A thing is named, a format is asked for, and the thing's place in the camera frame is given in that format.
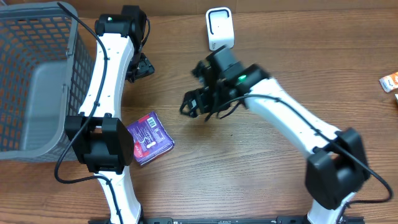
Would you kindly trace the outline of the purple sanitary pad pack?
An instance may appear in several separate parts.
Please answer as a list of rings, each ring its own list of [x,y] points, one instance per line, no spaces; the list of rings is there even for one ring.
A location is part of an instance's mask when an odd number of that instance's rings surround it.
[[[140,166],[171,151],[175,141],[165,130],[155,111],[127,126],[134,140],[134,158]]]

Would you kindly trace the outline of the small orange snack packet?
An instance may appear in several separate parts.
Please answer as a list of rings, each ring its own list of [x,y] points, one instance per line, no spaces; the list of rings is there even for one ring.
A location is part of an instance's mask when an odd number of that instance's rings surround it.
[[[380,78],[379,83],[386,93],[398,89],[398,72]]]

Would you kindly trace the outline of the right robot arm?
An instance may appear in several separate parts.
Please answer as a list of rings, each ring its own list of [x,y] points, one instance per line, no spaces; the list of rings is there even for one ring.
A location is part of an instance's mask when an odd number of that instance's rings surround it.
[[[305,223],[339,223],[348,202],[369,179],[360,134],[322,121],[294,100],[257,64],[245,67],[222,46],[198,62],[192,75],[203,87],[186,92],[181,114],[208,118],[243,105],[277,128],[306,160],[305,186],[313,198]]]

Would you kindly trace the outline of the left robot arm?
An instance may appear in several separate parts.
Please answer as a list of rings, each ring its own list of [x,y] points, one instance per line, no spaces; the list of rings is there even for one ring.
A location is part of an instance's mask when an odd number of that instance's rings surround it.
[[[150,33],[150,21],[139,6],[125,5],[120,14],[102,14],[90,33],[96,39],[95,67],[88,93],[76,115],[65,119],[65,133],[78,162],[91,175],[64,180],[58,159],[54,176],[66,184],[98,180],[111,216],[107,223],[144,223],[130,175],[134,141],[121,121],[121,100],[125,82],[152,75],[154,66],[142,51]]]

